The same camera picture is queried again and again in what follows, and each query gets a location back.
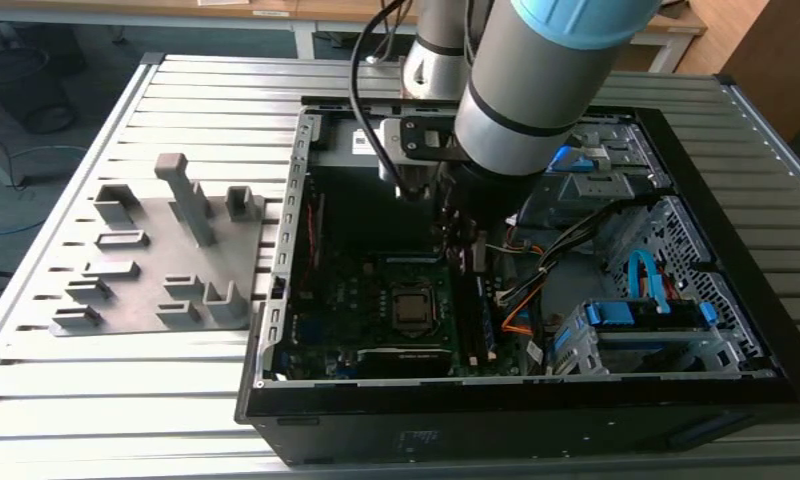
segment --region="gray carpet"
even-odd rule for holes
[[[80,119],[64,132],[29,135],[0,107],[0,141],[9,152],[42,145],[88,147],[145,52],[276,58],[296,56],[293,34],[275,30],[130,27],[125,31],[126,41],[120,45],[110,42],[108,30],[102,26],[77,26],[74,32],[89,68],[66,78],[64,85],[80,111]],[[316,39],[317,58],[348,59],[349,43],[348,39],[344,43],[347,48],[333,48],[328,40]],[[409,45],[411,39],[403,38],[396,51],[408,51]],[[800,153],[800,137],[792,146]],[[77,163],[77,155],[65,151],[40,152],[14,161],[14,171],[28,178],[26,189],[18,192],[0,185],[0,231],[33,224],[46,217]],[[36,232],[33,229],[0,236],[0,270],[14,270]]]

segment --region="aluminum slotted table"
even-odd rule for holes
[[[364,68],[364,93],[397,97],[399,73],[396,66]],[[161,195],[153,165],[164,152],[186,154],[188,175],[208,195],[249,185],[268,199],[259,308],[300,97],[344,96],[347,74],[347,62],[146,56],[0,300],[0,478],[584,471],[593,478],[656,478],[659,472],[633,470],[683,467],[692,468],[688,477],[800,477],[800,421],[756,426],[675,455],[292,472],[252,428],[233,422],[245,331],[50,335],[62,286],[94,251],[101,220],[90,197],[110,183],[128,183],[138,196]],[[738,88],[712,77],[616,74],[597,103],[664,111],[800,328],[800,162]]]

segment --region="label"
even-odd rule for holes
[[[531,358],[533,359],[533,361],[536,363],[541,364],[543,363],[543,349],[539,348],[536,343],[533,343],[533,340],[531,340],[528,342],[527,352],[528,352],[528,355],[531,356]]]
[[[249,0],[198,0],[198,6],[209,5],[248,5]]]
[[[397,451],[405,455],[432,452],[440,446],[441,432],[439,430],[409,430],[400,432]]]
[[[607,158],[608,156],[608,152],[604,149],[604,147],[601,148],[596,148],[596,147],[584,147],[584,155],[587,155],[588,157],[592,158]]]
[[[383,130],[376,130],[376,138],[385,144],[385,138],[383,137]],[[352,132],[352,154],[353,155],[376,155],[373,146],[368,142],[368,137],[364,136],[364,130],[359,129]]]
[[[699,28],[691,28],[691,27],[670,27],[667,29],[667,31],[670,33],[694,33],[698,34],[699,33]]]
[[[289,17],[291,12],[279,12],[276,10],[255,10],[252,15],[256,17]]]

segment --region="wire bundle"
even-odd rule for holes
[[[537,245],[531,245],[529,250],[525,250],[524,247],[512,245],[512,236],[513,236],[515,231],[516,231],[516,226],[513,225],[507,229],[507,234],[504,235],[504,247],[496,248],[496,250],[499,250],[504,253],[509,253],[509,254],[533,253],[539,256],[543,256],[544,250]],[[531,302],[531,300],[533,299],[533,297],[536,296],[536,294],[539,293],[541,288],[543,288],[543,285],[540,284],[537,286],[537,288],[535,289],[535,291],[531,292],[531,295],[528,295],[525,297],[525,299],[521,301],[521,303],[519,303],[516,308],[512,310],[512,313],[507,316],[507,318],[504,318],[504,321],[501,322],[501,331],[520,333],[523,335],[533,336],[533,331],[531,328],[517,327],[517,326],[512,325],[512,321],[516,318],[516,316],[519,315],[519,312],[521,311],[521,309],[525,308],[525,306],[528,305],[528,303]]]
[[[520,297],[523,292],[528,292],[524,299],[519,302],[517,306],[512,309],[501,328],[504,326],[511,327],[509,322],[513,320],[519,311],[528,304],[531,299],[540,293],[543,285],[545,284],[545,278],[548,277],[548,273],[551,269],[557,264],[557,260],[572,248],[577,247],[587,241],[589,241],[599,231],[599,227],[604,224],[604,221],[615,214],[619,213],[624,208],[636,207],[642,205],[651,205],[658,201],[656,195],[648,195],[644,197],[636,197],[628,200],[617,200],[608,205],[605,205],[601,209],[596,210],[592,214],[584,217],[575,225],[572,225],[557,237],[555,242],[551,244],[548,250],[541,254],[537,262],[536,262],[536,271],[531,275],[525,281],[523,281],[519,285],[511,288],[500,297],[501,304],[509,304],[515,301],[516,298]],[[525,335],[532,334],[529,331],[517,332],[524,333]]]
[[[308,203],[308,216],[307,216],[307,221],[308,221],[308,264],[305,265],[305,273],[303,275],[303,280],[300,281],[299,287],[300,289],[305,287],[305,285],[308,284],[308,275],[311,274],[311,271],[313,269],[315,266],[315,259],[316,259],[316,249],[317,249],[317,239],[315,236],[315,213],[313,213],[313,208],[311,206],[311,203]]]

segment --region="motherboard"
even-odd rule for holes
[[[519,374],[516,347],[495,342],[491,316],[457,304],[461,295],[440,256],[331,257],[295,302],[292,348],[280,358],[291,380]],[[481,279],[481,286],[465,301],[485,310],[497,285]]]

